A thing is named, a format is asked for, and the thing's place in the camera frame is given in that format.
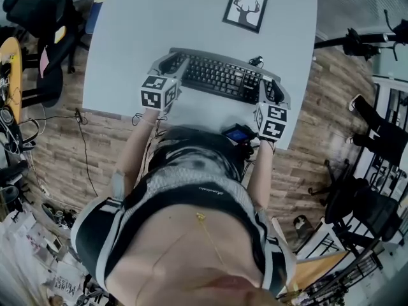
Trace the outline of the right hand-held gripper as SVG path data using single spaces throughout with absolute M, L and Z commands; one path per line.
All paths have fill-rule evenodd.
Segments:
M 255 122 L 258 137 L 269 141 L 279 141 L 288 121 L 288 111 L 284 108 L 268 105 L 268 92 L 265 82 L 259 82 L 258 104 L 256 105 Z M 272 80 L 273 101 L 276 105 L 286 104 L 291 107 L 291 97 L 280 82 Z

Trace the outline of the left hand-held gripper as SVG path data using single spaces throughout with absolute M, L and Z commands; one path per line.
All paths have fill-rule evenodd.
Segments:
M 150 71 L 158 75 L 148 75 L 140 87 L 141 105 L 144 108 L 166 110 L 180 95 L 180 80 L 189 66 L 189 59 L 177 64 L 178 53 L 164 55 L 153 62 Z

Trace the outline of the black keyboard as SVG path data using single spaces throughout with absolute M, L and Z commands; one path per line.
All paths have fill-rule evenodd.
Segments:
M 273 101 L 272 80 L 281 82 L 275 74 L 247 62 L 219 54 L 187 48 L 171 48 L 178 53 L 177 64 L 189 59 L 182 77 L 182 85 L 201 92 L 240 101 L 250 105 L 258 103 L 259 82 L 267 86 L 268 100 Z

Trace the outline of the person's left forearm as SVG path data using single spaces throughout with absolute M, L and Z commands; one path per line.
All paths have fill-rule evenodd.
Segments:
M 133 190 L 136 184 L 143 155 L 159 114 L 157 110 L 146 109 L 127 140 L 117 163 L 117 169 L 124 174 L 125 196 Z

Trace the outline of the person's right forearm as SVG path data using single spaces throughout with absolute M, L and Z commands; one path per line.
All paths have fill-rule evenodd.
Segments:
M 275 144 L 261 140 L 254 168 L 247 186 L 247 192 L 253 204 L 263 209 L 268 208 L 270 201 L 274 154 Z

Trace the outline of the small blue screen device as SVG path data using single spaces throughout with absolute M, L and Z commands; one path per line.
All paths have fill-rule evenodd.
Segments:
M 257 137 L 257 134 L 249 126 L 239 124 L 225 129 L 221 134 L 239 145 L 248 144 Z

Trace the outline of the framed deer picture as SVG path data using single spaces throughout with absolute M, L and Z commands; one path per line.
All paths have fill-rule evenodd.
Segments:
M 258 34 L 268 0 L 229 0 L 222 21 Z

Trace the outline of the white shelf with black frames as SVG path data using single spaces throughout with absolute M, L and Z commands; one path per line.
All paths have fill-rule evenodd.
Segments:
M 374 76 L 377 89 L 374 108 L 388 122 L 408 133 L 408 82 Z M 408 207 L 408 173 L 362 148 L 354 166 L 356 178 L 368 180 L 378 193 L 398 201 L 400 207 Z

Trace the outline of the black round stool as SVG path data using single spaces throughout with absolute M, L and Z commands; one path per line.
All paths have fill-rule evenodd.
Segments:
M 63 89 L 63 73 L 60 66 L 54 68 L 51 72 L 41 77 L 37 77 L 37 88 L 40 90 L 40 96 L 45 96 L 41 104 L 45 108 L 53 107 L 61 97 Z

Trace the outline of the person's body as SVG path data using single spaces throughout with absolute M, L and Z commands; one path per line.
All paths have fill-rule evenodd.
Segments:
M 241 181 L 225 136 L 176 127 L 125 196 L 113 173 L 78 215 L 71 243 L 124 306 L 282 306 L 296 259 Z

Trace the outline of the pink paper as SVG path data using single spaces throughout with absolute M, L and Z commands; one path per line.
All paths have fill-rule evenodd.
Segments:
M 48 59 L 48 54 L 47 54 L 47 45 L 43 48 L 42 53 L 40 55 L 40 62 L 39 62 L 39 72 L 40 72 L 40 77 L 44 77 L 44 72 L 49 65 L 49 59 Z

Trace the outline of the black bin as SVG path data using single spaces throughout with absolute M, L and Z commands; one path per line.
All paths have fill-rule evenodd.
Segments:
M 314 231 L 313 226 L 305 215 L 299 215 L 293 220 L 296 233 L 299 239 L 308 238 Z

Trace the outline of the black office chair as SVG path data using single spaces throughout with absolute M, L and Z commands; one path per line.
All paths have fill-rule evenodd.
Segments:
M 397 214 L 396 200 L 372 190 L 366 179 L 350 175 L 349 160 L 346 159 L 344 164 L 345 168 L 336 178 L 330 161 L 326 159 L 324 165 L 330 175 L 331 184 L 319 191 L 310 187 L 308 193 L 311 196 L 326 195 L 319 200 L 325 208 L 325 223 L 332 224 L 333 231 L 342 245 L 358 256 L 358 246 L 373 248 L 375 240 L 391 241 L 399 230 L 402 219 Z M 349 215 L 364 225 L 372 237 L 364 237 L 351 231 L 352 224 L 344 219 Z
M 38 57 L 48 46 L 49 65 L 44 74 L 60 66 L 65 59 L 68 59 L 68 73 L 75 72 L 73 60 L 77 46 L 82 44 L 84 18 L 72 0 L 4 0 L 3 11 L 7 20 L 38 40 Z M 66 35 L 55 44 L 55 32 L 62 26 L 67 27 Z

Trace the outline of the yellow round table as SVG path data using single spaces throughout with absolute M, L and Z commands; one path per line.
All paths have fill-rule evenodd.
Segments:
M 7 38 L 0 47 L 0 58 L 2 61 L 9 61 L 11 71 L 8 76 L 9 88 L 8 105 L 17 123 L 20 122 L 22 111 L 22 53 L 20 43 L 15 37 Z

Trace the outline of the orange top white table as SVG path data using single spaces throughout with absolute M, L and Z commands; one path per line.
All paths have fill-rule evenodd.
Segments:
M 295 268 L 295 275 L 289 283 L 289 288 L 292 291 L 308 288 L 335 267 L 346 254 L 347 252 L 345 251 L 336 252 L 298 261 Z

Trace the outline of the pile of papers and boxes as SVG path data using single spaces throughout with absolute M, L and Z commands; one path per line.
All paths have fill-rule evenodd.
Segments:
M 101 306 L 105 295 L 31 212 L 0 221 L 0 306 Z

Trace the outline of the black scooter handlebar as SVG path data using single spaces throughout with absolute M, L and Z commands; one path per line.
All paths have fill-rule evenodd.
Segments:
M 344 37 L 315 43 L 314 50 L 341 46 L 346 55 L 363 57 L 368 61 L 373 56 L 380 55 L 382 49 L 388 49 L 393 51 L 397 62 L 397 45 L 408 45 L 408 20 L 402 19 L 399 25 L 391 27 L 387 10 L 384 10 L 384 16 L 389 29 L 387 33 L 360 35 L 355 29 L 349 28 Z

